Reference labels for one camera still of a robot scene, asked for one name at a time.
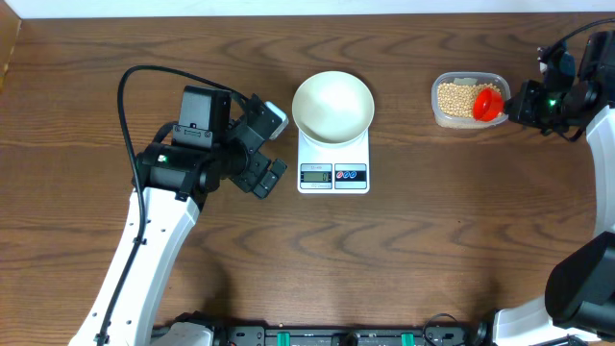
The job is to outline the clear plastic container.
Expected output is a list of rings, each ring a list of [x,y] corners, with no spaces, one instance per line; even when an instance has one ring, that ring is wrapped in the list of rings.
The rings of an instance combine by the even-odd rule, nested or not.
[[[468,129],[477,130],[485,129],[500,125],[507,120],[507,116],[503,113],[489,122],[481,122],[472,118],[453,117],[440,110],[437,101],[437,87],[443,83],[454,83],[457,85],[478,85],[478,84],[493,84],[501,90],[501,95],[504,100],[510,98],[510,87],[508,82],[500,75],[487,72],[447,72],[440,75],[431,87],[431,107],[434,113],[436,123],[443,128],[450,129]]]

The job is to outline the white digital kitchen scale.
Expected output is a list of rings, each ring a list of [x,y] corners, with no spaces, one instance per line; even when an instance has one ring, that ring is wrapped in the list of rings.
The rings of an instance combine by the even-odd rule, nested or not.
[[[298,138],[297,189],[304,194],[366,194],[370,190],[369,132],[344,143]]]

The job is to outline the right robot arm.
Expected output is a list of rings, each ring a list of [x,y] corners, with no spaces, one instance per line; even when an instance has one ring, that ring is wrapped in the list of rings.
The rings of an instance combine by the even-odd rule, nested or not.
[[[553,268],[539,297],[494,314],[482,329],[486,345],[614,340],[614,33],[591,34],[580,62],[567,41],[540,48],[541,80],[524,81],[499,109],[543,136],[585,142],[593,165],[593,219],[585,243]]]

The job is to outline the white round bowl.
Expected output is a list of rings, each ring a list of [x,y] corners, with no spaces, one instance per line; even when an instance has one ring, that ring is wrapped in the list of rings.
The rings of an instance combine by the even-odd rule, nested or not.
[[[367,131],[375,100],[358,77],[342,71],[317,73],[297,88],[292,116],[297,128],[319,142],[338,145]]]

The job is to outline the soybeans pile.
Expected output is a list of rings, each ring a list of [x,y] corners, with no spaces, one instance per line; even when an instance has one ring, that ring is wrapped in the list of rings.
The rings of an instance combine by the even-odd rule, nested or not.
[[[444,113],[461,118],[472,118],[475,101],[485,89],[492,89],[498,94],[501,90],[493,84],[457,85],[443,83],[437,87],[437,101]]]

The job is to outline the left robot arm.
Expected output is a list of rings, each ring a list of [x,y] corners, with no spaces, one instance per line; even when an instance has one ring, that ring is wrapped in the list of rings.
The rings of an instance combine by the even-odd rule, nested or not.
[[[180,117],[136,157],[135,190],[109,271],[73,345],[147,345],[179,251],[224,180],[266,198],[286,170],[260,152],[287,115],[257,96],[186,86]]]

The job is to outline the red plastic measuring scoop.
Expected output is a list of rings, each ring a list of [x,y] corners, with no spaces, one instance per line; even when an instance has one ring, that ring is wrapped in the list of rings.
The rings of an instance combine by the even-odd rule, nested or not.
[[[472,114],[477,121],[489,122],[497,118],[503,110],[504,99],[501,93],[492,88],[486,88],[478,94]]]

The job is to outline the cardboard panel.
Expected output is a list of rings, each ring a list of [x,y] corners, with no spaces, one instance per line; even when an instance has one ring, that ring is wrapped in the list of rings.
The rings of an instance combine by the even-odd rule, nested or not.
[[[22,19],[1,0],[0,6],[0,87],[4,88]]]

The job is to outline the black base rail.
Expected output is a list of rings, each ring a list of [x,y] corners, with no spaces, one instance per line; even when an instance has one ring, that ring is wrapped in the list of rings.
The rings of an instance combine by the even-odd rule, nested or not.
[[[419,329],[299,329],[259,326],[214,327],[214,345],[236,346],[461,346],[469,345],[462,327]]]

